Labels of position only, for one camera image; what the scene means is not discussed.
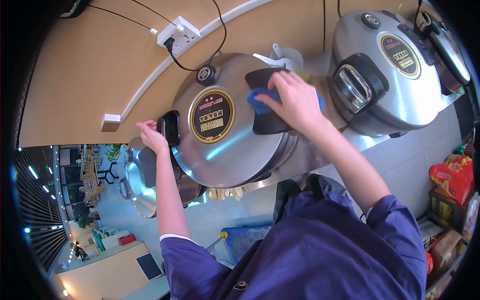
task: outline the ceiling light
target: ceiling light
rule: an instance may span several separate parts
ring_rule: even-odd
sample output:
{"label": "ceiling light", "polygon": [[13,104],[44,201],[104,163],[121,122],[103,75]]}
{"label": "ceiling light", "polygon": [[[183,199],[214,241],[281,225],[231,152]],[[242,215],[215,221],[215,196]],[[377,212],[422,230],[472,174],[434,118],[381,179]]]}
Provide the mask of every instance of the ceiling light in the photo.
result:
{"label": "ceiling light", "polygon": [[32,167],[28,166],[28,169],[30,170],[30,172],[32,172],[33,177],[35,177],[35,179],[38,179],[38,176],[36,175],[35,171],[33,171]]}

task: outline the stainless steel rice cooker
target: stainless steel rice cooker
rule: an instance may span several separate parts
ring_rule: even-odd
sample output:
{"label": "stainless steel rice cooker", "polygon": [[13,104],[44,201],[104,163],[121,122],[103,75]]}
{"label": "stainless steel rice cooker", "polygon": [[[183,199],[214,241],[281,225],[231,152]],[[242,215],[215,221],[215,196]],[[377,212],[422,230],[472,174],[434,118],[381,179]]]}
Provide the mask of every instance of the stainless steel rice cooker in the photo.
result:
{"label": "stainless steel rice cooker", "polygon": [[259,115],[247,103],[248,93],[266,88],[279,70],[228,53],[187,76],[166,114],[178,115],[178,124],[161,118],[158,128],[188,176],[207,187],[233,188],[268,178],[287,159],[297,135],[275,113]]}
{"label": "stainless steel rice cooker", "polygon": [[419,30],[419,36],[433,54],[442,93],[449,95],[461,86],[467,85],[470,81],[470,73],[445,24],[427,12],[420,12],[417,15],[416,29]]}
{"label": "stainless steel rice cooker", "polygon": [[[120,195],[130,200],[146,218],[156,217],[156,154],[140,137],[133,138],[124,156],[124,175],[119,182]],[[187,206],[206,189],[188,177],[172,160],[182,204]]]}
{"label": "stainless steel rice cooker", "polygon": [[339,114],[366,135],[398,137],[425,127],[439,111],[431,53],[413,30],[381,12],[340,18],[328,80]]}

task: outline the blue uniform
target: blue uniform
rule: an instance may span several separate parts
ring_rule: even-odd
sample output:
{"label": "blue uniform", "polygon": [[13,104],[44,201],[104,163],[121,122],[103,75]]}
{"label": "blue uniform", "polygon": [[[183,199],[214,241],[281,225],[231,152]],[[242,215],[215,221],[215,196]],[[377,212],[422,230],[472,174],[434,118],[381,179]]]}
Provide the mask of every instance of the blue uniform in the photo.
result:
{"label": "blue uniform", "polygon": [[233,270],[193,241],[162,236],[172,299],[422,299],[425,250],[393,195],[364,224],[344,196],[302,192]]}

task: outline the tiled floor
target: tiled floor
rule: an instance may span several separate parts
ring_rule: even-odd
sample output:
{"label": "tiled floor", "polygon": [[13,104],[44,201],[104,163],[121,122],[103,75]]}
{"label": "tiled floor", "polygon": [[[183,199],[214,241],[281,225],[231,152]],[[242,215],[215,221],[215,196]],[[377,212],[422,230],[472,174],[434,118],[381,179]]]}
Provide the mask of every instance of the tiled floor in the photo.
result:
{"label": "tiled floor", "polygon": [[[433,184],[428,178],[429,168],[442,163],[461,143],[460,129],[453,105],[440,112],[429,126],[406,135],[387,140],[363,152],[378,170],[391,192],[415,216],[425,210],[428,191]],[[121,173],[123,155],[117,171]],[[318,173],[343,183],[333,165],[318,169]],[[128,229],[138,240],[145,241],[158,263],[163,261],[158,244],[156,219],[141,217],[130,204],[120,197],[118,180],[108,187],[97,206],[103,224],[110,228]],[[185,209],[185,214],[194,241],[208,247],[222,228],[243,225],[259,225],[272,221],[276,185],[264,187],[243,195],[240,201],[233,197],[225,201],[199,204]],[[357,214],[361,211],[354,205]],[[228,259],[223,243],[216,246],[217,258]]]}

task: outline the plastic bag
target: plastic bag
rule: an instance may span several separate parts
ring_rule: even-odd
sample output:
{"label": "plastic bag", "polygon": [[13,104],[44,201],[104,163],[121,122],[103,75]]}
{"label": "plastic bag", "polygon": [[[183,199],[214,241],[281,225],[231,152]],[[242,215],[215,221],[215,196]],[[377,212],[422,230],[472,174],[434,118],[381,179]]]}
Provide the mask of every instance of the plastic bag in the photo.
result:
{"label": "plastic bag", "polygon": [[472,159],[452,154],[443,164],[431,167],[428,174],[444,193],[463,204],[473,185]]}

